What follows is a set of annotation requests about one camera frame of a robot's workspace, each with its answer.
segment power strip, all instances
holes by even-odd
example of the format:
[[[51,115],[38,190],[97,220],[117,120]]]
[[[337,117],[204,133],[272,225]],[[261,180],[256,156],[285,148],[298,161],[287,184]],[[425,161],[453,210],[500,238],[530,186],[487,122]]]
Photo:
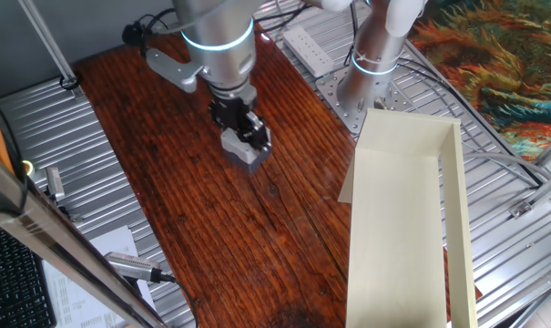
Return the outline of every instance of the power strip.
[[[301,26],[283,33],[283,41],[315,77],[333,71],[333,60]]]

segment gray wall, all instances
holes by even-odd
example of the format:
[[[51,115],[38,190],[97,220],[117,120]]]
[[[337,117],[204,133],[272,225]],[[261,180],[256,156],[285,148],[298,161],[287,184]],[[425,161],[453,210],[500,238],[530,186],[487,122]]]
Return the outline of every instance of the gray wall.
[[[69,63],[119,46],[126,24],[170,0],[35,0]],[[176,18],[169,15],[165,21]],[[60,73],[17,0],[0,0],[0,96]]]

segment mounting plate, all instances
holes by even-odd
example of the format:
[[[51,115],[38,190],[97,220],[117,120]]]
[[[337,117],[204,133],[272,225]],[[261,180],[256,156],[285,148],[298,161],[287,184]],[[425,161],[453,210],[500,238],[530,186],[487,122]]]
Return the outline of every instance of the mounting plate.
[[[354,135],[360,134],[362,123],[366,118],[366,111],[363,108],[343,108],[338,101],[337,90],[340,81],[348,73],[348,67],[339,69],[327,77],[318,79],[315,86],[323,95],[324,99],[330,105],[330,108],[338,116],[344,126]],[[391,82],[391,92],[393,92],[393,102],[387,104],[389,110],[405,111],[411,108],[411,102],[403,96],[401,90]]]

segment wooden table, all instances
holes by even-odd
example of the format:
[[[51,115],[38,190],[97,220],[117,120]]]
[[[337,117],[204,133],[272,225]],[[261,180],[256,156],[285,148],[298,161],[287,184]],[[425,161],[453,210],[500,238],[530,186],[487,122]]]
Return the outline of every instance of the wooden table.
[[[151,45],[188,60],[177,38]],[[125,46],[77,70],[201,327],[343,327],[350,206],[336,200],[355,143],[271,41],[257,52],[273,151],[253,175],[225,159],[201,80],[188,95]]]

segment keyboard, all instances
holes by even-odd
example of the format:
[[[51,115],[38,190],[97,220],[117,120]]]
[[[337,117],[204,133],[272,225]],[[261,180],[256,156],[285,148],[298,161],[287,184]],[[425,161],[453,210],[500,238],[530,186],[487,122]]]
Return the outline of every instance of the keyboard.
[[[56,325],[41,259],[0,229],[0,327]]]

